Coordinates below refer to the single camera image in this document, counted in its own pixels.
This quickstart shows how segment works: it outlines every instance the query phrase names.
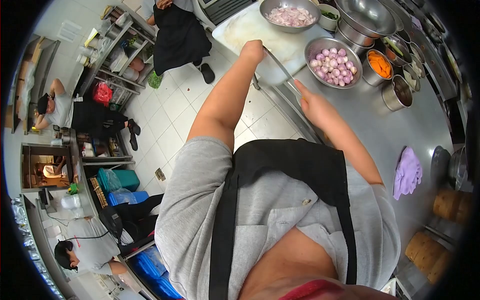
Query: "white cutting board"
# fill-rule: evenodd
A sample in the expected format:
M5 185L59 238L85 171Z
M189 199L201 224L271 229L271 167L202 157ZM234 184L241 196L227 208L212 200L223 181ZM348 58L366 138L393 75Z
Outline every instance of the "white cutting board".
M331 37L318 24L296 34L279 31L260 15L259 6L259 2L253 3L226 19L213 31L213 38L237 55L247 41L260 39L288 72L294 75L305 66L304 50L307 43L317 37ZM287 76L270 57L258 65L256 72L263 82L270 85L280 85L287 80Z

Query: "red plastic bag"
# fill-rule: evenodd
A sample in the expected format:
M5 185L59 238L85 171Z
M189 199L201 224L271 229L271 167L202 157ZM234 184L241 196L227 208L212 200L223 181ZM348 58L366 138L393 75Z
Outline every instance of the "red plastic bag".
M101 81L95 85L93 90L93 100L108 107L108 102L112 98L113 92L108 85Z

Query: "hand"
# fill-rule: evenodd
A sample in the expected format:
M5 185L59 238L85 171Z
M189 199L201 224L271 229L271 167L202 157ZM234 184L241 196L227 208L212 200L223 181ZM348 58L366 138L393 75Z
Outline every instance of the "hand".
M240 57L246 57L249 61L255 62L258 65L267 55L264 51L261 40L256 39L245 43L240 52Z
M300 99L301 110L313 125L321 129L325 113L328 114L335 108L323 96L310 92L299 80L295 79L295 86L302 95L302 99Z
M165 8L167 7L170 7L172 5L172 1L173 0L159 0L157 3L156 3L156 6L161 9L161 10L164 10Z

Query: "person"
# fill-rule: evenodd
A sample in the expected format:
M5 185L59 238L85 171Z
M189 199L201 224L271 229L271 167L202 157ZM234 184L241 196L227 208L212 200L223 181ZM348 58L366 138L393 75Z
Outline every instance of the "person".
M44 165L43 168L40 168L40 164L37 163L37 175L40 177L43 174L43 176L46 178L66 178L68 176L68 172L65 162L66 157L63 156L58 166L47 164Z
M120 237L122 245L140 241L153 232L157 215L148 214L162 202L162 197L163 194L154 195L137 204L121 203L114 206L123 225ZM113 256L120 254L120 249L116 239L97 216L71 221L67 225L67 234L72 238L59 241L54 249L55 259L62 268L78 271L80 266L94 273L108 275L127 271L124 265L113 260Z
M105 127L103 123L108 120L112 120L113 124ZM138 149L136 135L140 135L140 127L133 119L93 100L83 101L83 97L73 100L58 78L50 85L50 93L45 93L37 104L35 127L44 129L50 124L89 133L102 140L114 137L118 131L128 128L132 149Z
M198 112L155 227L169 279L189 300L393 299L400 256L379 171L336 109L302 83L301 108L335 148L256 140L232 155L250 80L247 42Z
M212 43L203 26L193 14L192 0L144 0L140 8L149 25L157 25L153 60L157 75L183 66L193 65L202 73L207 84L215 80L215 73L207 63Z

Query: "knife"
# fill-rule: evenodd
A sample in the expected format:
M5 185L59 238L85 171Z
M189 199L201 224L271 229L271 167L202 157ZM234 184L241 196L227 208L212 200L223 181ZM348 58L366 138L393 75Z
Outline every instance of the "knife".
M287 71L287 69L285 69L283 64L275 57L275 55L273 55L270 52L270 50L268 50L265 46L263 46L263 47L264 47L264 50L268 53L268 55L270 55L270 57L273 59L273 61L280 67L280 69L283 71L283 73L285 73L285 75L287 76L287 81L286 82L288 83L288 85L290 85L290 87L300 96L300 98L302 98L300 90L293 83L293 81L294 81L293 76L290 75L290 73Z

